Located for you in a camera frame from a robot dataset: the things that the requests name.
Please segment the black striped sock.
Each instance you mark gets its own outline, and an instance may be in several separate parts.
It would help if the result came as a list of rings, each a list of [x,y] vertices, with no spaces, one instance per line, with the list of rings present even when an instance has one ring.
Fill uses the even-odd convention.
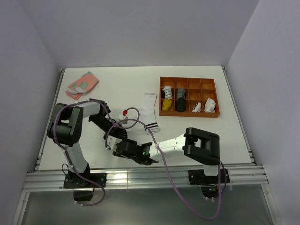
[[[114,129],[112,136],[121,140],[128,138],[127,131],[119,128]]]

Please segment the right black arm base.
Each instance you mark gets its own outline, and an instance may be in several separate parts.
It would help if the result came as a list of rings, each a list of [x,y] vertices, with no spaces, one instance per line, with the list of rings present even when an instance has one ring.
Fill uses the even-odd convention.
[[[199,170],[189,170],[188,178],[190,185],[199,185],[201,186],[202,194],[207,198],[218,198],[219,194],[219,185],[217,176],[206,176],[203,169]],[[226,189],[226,186],[230,183],[230,177],[227,169],[220,169],[220,184],[221,184],[221,193]]]

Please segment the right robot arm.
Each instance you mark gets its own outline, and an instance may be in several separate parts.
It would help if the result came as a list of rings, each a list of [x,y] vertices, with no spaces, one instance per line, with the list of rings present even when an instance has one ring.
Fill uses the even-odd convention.
[[[219,177],[220,136],[194,127],[167,141],[138,145],[136,141],[124,139],[116,144],[113,155],[127,158],[140,165],[152,165],[163,160],[184,155],[204,166],[203,178],[212,183]]]

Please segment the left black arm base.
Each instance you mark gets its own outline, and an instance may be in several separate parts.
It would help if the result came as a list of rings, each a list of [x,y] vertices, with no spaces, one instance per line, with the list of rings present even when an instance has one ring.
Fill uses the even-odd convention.
[[[83,174],[80,174],[81,177],[78,177],[75,173],[68,173],[65,176],[63,188],[64,189],[73,189],[73,199],[77,204],[82,204],[83,206],[93,206],[101,203],[106,195],[104,190],[106,186],[106,173],[90,173],[84,177]],[[92,200],[95,194],[96,188],[103,190],[103,196],[100,200],[95,203],[88,203]]]

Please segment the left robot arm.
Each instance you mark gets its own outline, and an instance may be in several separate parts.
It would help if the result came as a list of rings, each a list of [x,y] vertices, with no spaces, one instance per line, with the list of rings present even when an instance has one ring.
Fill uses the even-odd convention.
[[[68,173],[75,176],[75,183],[86,187],[91,183],[90,167],[85,160],[79,140],[82,134],[83,119],[88,118],[104,131],[104,139],[113,137],[123,140],[128,137],[121,126],[111,128],[113,120],[107,103],[103,100],[89,99],[78,104],[58,103],[54,107],[47,128],[47,136],[63,151],[67,160]]]

